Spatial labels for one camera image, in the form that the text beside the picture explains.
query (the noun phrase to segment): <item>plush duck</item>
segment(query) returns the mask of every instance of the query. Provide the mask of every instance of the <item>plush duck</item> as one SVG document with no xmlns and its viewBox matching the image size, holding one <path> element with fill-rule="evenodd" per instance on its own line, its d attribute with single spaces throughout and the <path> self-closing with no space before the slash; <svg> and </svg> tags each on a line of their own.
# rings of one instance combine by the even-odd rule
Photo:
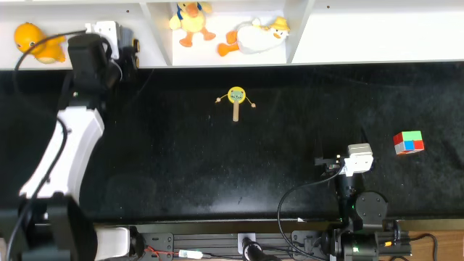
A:
<svg viewBox="0 0 464 261">
<path fill-rule="evenodd" d="M 256 54 L 281 45 L 289 35 L 290 28 L 283 17 L 277 17 L 269 27 L 261 25 L 259 19 L 244 22 L 226 35 L 227 44 L 221 43 L 217 52 L 224 57 L 231 51 Z"/>
<path fill-rule="evenodd" d="M 204 40 L 210 41 L 216 37 L 214 33 L 208 32 L 206 27 L 206 20 L 203 11 L 210 13 L 212 11 L 211 5 L 205 2 L 178 2 L 177 13 L 169 21 L 169 26 L 172 30 L 179 28 L 187 32 L 187 36 L 180 40 L 185 47 L 191 47 L 191 39 L 194 33 L 203 33 Z"/>
<path fill-rule="evenodd" d="M 23 53 L 45 38 L 46 35 L 42 32 L 42 30 L 29 22 L 18 26 L 14 32 L 14 42 L 16 42 L 16 47 Z M 37 46 L 34 50 L 32 50 L 31 54 L 39 62 L 44 64 L 64 62 L 65 53 L 63 52 L 60 44 L 65 41 L 66 38 L 64 36 L 51 39 L 50 41 Z"/>
</svg>

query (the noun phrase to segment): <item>white label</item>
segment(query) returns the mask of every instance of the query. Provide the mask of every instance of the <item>white label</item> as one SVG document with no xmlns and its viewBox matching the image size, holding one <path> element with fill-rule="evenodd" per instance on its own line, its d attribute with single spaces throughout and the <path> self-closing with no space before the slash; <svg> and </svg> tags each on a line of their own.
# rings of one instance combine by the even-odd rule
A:
<svg viewBox="0 0 464 261">
<path fill-rule="evenodd" d="M 179 257 L 192 258 L 192 259 L 201 259 L 203 253 L 200 251 L 190 251 L 190 250 L 179 250 Z"/>
</svg>

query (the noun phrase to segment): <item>blue cube face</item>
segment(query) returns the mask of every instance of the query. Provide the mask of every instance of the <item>blue cube face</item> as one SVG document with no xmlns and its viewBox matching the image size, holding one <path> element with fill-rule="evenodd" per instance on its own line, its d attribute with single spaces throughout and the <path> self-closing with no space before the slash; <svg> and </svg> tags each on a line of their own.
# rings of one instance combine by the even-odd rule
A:
<svg viewBox="0 0 464 261">
<path fill-rule="evenodd" d="M 405 150 L 414 150 L 414 141 L 405 141 Z"/>
</svg>

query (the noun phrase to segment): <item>black table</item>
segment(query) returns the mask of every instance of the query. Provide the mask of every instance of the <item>black table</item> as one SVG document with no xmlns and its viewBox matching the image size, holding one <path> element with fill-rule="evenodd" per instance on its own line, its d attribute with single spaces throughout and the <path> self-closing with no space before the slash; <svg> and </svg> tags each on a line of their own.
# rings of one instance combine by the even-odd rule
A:
<svg viewBox="0 0 464 261">
<path fill-rule="evenodd" d="M 390 218 L 462 218 L 463 65 L 142 70 L 114 94 L 80 205 L 95 221 L 273 219 L 285 191 L 320 178 L 317 143 L 333 157 L 364 132 L 376 158 L 365 186 Z M 21 72 L 21 86 L 53 108 L 64 75 Z M 0 202 L 17 197 L 54 128 L 17 103 L 10 79 L 0 72 Z M 231 103 L 215 104 L 233 86 L 257 105 L 241 104 L 237 123 Z M 397 156 L 393 135 L 416 130 L 426 150 Z M 333 187 L 295 192 L 283 216 L 337 219 Z"/>
</svg>

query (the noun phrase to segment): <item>rubik's cube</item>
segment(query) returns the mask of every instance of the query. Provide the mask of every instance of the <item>rubik's cube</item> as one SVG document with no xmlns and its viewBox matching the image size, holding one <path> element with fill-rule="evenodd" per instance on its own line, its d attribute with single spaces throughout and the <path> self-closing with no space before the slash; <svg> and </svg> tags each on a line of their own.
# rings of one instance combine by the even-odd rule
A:
<svg viewBox="0 0 464 261">
<path fill-rule="evenodd" d="M 397 155 L 416 153 L 424 150 L 422 133 L 416 131 L 403 131 L 393 137 L 394 150 Z"/>
</svg>

